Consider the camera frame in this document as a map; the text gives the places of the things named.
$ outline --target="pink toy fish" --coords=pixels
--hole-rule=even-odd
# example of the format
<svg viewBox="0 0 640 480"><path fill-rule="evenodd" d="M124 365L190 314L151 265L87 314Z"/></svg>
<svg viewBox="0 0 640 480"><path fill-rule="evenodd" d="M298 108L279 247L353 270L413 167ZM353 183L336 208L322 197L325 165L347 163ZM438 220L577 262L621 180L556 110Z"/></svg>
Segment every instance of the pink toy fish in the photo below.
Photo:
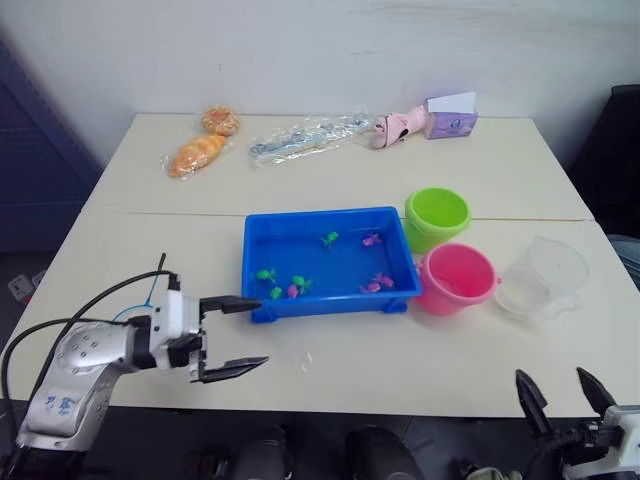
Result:
<svg viewBox="0 0 640 480"><path fill-rule="evenodd" d="M376 293L379 292L381 288L382 287L379 283L371 282L369 285L367 285L367 288L361 286L360 293Z"/></svg>
<svg viewBox="0 0 640 480"><path fill-rule="evenodd" d="M376 273L376 275L373 277L373 281L379 283L384 287L393 287L393 280L391 279L391 277L382 275L382 272Z"/></svg>
<svg viewBox="0 0 640 480"><path fill-rule="evenodd" d="M370 233L365 237L364 240L362 240L362 244L365 247L373 247L376 243L381 243L381 242L382 240L380 240L380 235L378 235L377 233Z"/></svg>
<svg viewBox="0 0 640 480"><path fill-rule="evenodd" d="M296 298L299 293L300 291L298 290L298 287L293 284L289 285L289 288L287 288L287 295L289 295L289 298Z"/></svg>

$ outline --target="pink bucket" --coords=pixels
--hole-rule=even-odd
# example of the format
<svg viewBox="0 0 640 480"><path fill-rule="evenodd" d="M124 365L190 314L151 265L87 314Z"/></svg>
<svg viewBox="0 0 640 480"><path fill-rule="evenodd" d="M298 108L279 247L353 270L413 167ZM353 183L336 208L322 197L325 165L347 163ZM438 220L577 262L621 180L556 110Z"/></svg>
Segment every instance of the pink bucket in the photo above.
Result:
<svg viewBox="0 0 640 480"><path fill-rule="evenodd" d="M461 243L438 245L418 268L423 293L416 300L435 315L451 315L482 303L500 283L489 259Z"/></svg>

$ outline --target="clear plastic measuring cup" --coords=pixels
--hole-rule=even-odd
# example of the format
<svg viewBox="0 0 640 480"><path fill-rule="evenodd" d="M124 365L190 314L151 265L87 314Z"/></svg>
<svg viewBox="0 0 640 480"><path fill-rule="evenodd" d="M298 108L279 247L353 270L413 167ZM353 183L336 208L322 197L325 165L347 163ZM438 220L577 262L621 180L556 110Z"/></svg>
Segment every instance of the clear plastic measuring cup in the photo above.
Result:
<svg viewBox="0 0 640 480"><path fill-rule="evenodd" d="M573 247L535 237L502 274L502 283L494 298L509 312L553 318L580 307L576 292L588 281L587 262ZM571 299L571 304L549 311L549 304L562 297Z"/></svg>

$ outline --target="blue cable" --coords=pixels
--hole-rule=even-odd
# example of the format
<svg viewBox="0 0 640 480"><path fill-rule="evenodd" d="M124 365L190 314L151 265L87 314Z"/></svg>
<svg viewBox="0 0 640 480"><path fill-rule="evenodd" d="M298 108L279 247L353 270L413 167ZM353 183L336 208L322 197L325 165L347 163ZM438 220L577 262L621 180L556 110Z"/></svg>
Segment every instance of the blue cable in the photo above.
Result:
<svg viewBox="0 0 640 480"><path fill-rule="evenodd" d="M162 256L160 257L160 264L158 265L158 270L162 269L162 264L164 263L164 258L165 258L165 254L163 253ZM147 295L147 299L144 301L144 303L141 303L140 305L133 305L132 307L127 307L124 310L122 310L120 313L118 313L115 317L113 317L113 321L117 321L118 318L120 318L122 315L124 315L127 312L130 312L131 310L135 310L136 308L153 308L153 305L151 305L151 295L153 295L153 290L156 288L156 283L158 282L158 277L155 276L153 277L153 283L151 284L151 290L149 290L149 295Z"/></svg>

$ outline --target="green toy fish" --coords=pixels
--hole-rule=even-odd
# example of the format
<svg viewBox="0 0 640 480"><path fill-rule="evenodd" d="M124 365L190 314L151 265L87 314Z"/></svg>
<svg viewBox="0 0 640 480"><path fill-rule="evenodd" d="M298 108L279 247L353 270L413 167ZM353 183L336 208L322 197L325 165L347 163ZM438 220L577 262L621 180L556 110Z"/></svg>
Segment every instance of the green toy fish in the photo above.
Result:
<svg viewBox="0 0 640 480"><path fill-rule="evenodd" d="M271 283L276 283L276 269L272 268L271 270L260 270L256 273L256 277L259 280L270 280Z"/></svg>
<svg viewBox="0 0 640 480"><path fill-rule="evenodd" d="M273 287L269 292L269 296L273 300L278 300L282 296L282 289L280 287Z"/></svg>
<svg viewBox="0 0 640 480"><path fill-rule="evenodd" d="M312 281L305 280L302 275L294 275L293 277L291 277L291 282L293 282L293 284L298 287L300 295L304 295L304 292L306 292L307 290L311 290Z"/></svg>
<svg viewBox="0 0 640 480"><path fill-rule="evenodd" d="M329 232L327 233L327 238L320 238L320 240L322 240L322 243L324 243L325 247L331 250L331 246L338 239L339 236L340 235L338 235L338 232Z"/></svg>

